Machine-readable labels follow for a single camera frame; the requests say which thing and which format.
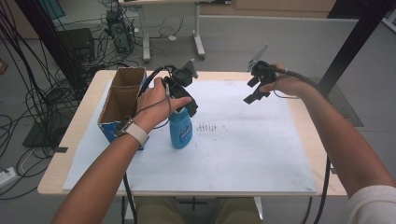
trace right arm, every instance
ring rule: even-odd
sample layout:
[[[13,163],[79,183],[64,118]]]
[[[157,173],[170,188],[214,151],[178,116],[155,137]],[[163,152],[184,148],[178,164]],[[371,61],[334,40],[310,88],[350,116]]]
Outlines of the right arm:
[[[275,89],[303,100],[349,198],[369,186],[395,187],[392,176],[369,143],[315,88],[287,76],[261,87],[262,92]]]

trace white watch strap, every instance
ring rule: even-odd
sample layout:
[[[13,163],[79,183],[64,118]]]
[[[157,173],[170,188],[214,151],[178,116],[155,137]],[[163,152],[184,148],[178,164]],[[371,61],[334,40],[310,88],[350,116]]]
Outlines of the white watch strap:
[[[149,139],[149,135],[134,123],[126,129],[126,132],[133,136],[140,143],[140,146],[145,145]]]

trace black metal pole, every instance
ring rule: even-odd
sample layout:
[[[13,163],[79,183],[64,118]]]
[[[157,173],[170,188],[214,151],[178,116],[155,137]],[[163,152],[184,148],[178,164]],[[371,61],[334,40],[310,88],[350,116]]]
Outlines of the black metal pole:
[[[72,88],[76,91],[78,99],[82,99],[85,91],[88,89],[88,84],[62,44],[55,25],[44,8],[40,5],[39,0],[15,0],[15,2],[43,41],[50,55],[58,64]]]
[[[361,47],[373,33],[375,28],[389,11],[393,0],[376,0],[366,9],[353,28],[343,47],[338,51],[329,69],[319,82],[319,86],[327,95],[343,75],[349,64],[358,54]]]

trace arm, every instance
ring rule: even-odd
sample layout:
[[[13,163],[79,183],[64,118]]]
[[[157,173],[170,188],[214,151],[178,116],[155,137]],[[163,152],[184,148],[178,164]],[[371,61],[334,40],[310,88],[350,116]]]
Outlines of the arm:
[[[139,97],[137,110],[162,101],[165,97],[162,79],[154,80],[154,88]],[[145,109],[134,117],[134,123],[149,133],[156,125],[169,117],[173,111],[191,98],[169,99]],[[73,187],[59,208],[52,223],[100,223],[120,186],[120,182],[139,142],[125,134],[112,142],[93,162],[82,178]]]
[[[295,77],[282,76],[260,91],[275,89],[303,100],[349,198],[368,186],[395,187],[387,168],[363,136],[313,87]]]

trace blue bottle label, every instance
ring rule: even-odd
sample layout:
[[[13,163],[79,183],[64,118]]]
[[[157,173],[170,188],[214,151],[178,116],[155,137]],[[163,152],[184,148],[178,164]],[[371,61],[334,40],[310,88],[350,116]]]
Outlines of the blue bottle label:
[[[180,130],[180,135],[178,137],[179,138],[179,142],[181,144],[184,144],[186,141],[190,141],[191,132],[192,132],[192,124],[189,124],[186,127],[182,128]]]

